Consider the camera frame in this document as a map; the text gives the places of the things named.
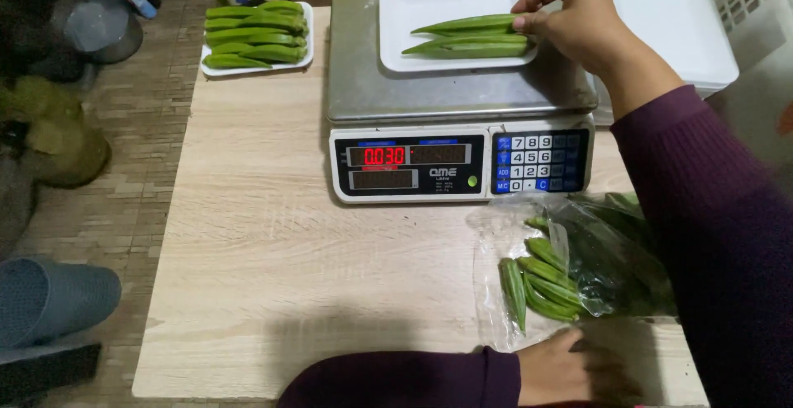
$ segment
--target digital scale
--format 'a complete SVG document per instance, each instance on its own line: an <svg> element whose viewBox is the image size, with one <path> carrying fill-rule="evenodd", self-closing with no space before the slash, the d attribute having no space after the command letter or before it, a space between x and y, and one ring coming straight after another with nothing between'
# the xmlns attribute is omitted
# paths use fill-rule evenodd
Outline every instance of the digital scale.
<svg viewBox="0 0 793 408"><path fill-rule="evenodd" d="M333 189L347 203L489 200L589 183L598 99L550 44L527 66L392 72L377 0L333 0L327 117Z"/></svg>

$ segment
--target purple sleeve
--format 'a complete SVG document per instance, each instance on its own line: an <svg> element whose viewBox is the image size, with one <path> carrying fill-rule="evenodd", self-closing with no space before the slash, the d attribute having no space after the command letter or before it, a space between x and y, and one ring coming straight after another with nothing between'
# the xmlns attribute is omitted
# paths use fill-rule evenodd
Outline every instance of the purple sleeve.
<svg viewBox="0 0 793 408"><path fill-rule="evenodd" d="M710 403L793 406L791 203L691 86L611 131Z"/></svg>
<svg viewBox="0 0 793 408"><path fill-rule="evenodd" d="M519 393L515 354L488 347L471 354L365 352L312 365L278 408L515 408Z"/></svg>

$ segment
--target styrofoam tray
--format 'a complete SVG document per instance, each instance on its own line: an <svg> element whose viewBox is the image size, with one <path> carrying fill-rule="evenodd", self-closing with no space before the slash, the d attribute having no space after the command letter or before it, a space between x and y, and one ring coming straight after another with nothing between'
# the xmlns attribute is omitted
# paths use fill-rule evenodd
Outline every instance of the styrofoam tray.
<svg viewBox="0 0 793 408"><path fill-rule="evenodd" d="M380 60L392 71L444 71L480 69L528 64L537 48L523 57L483 59L426 59L402 55L414 45L432 40L428 33L411 35L411 30L452 19L484 14L509 13L518 0L380 0Z"/></svg>
<svg viewBox="0 0 793 408"><path fill-rule="evenodd" d="M617 13L680 77L720 90L738 65L713 0L614 0Z"/></svg>
<svg viewBox="0 0 793 408"><path fill-rule="evenodd" d="M239 68L239 69L212 69L208 68L204 65L204 58L212 53L212 49L209 48L208 45L204 44L201 49L201 70L204 72L206 76L226 76L226 75L239 75L239 74L247 74L247 73L254 73L254 72L269 72L269 71L277 71L281 69L294 69L294 68L302 68L304 66L309 65L312 59L314 59L314 9L312 9L311 5L307 2L298 2L298 4L303 6L303 18L305 18L306 22L309 24L309 34L305 37L305 48L308 52L305 55L305 58L300 63L297 64L273 64L271 69L267 68Z"/></svg>

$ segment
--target plastic bag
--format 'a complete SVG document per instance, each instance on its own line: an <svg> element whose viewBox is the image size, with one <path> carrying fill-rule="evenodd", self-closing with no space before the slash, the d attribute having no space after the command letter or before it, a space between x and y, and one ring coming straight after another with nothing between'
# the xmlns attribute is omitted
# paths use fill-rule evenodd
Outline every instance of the plastic bag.
<svg viewBox="0 0 793 408"><path fill-rule="evenodd" d="M498 263L530 253L529 237L545 237L576 283L584 316L675 315L672 287L658 261L635 195L564 196L523 193L494 199L475 213L481 229L474 255L480 337L499 351L540 342L565 325L527 309L521 332L504 301ZM547 220L547 228L525 223Z"/></svg>

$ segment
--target wooden board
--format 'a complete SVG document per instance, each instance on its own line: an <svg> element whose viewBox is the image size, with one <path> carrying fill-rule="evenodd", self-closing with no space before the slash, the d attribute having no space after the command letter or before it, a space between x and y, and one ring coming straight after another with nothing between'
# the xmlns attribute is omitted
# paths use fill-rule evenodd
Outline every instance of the wooden board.
<svg viewBox="0 0 793 408"><path fill-rule="evenodd" d="M330 8L317 8L305 73L199 73L135 396L274 399L340 353L479 344L477 231L465 221L480 205L345 206L333 196L321 105L329 22ZM609 133L598 133L596 155L591 190L630 189ZM662 340L673 355L650 356L672 373L656 383L671 388L664 401L701 403L689 390L701 392L696 373L677 375L691 362L679 328Z"/></svg>

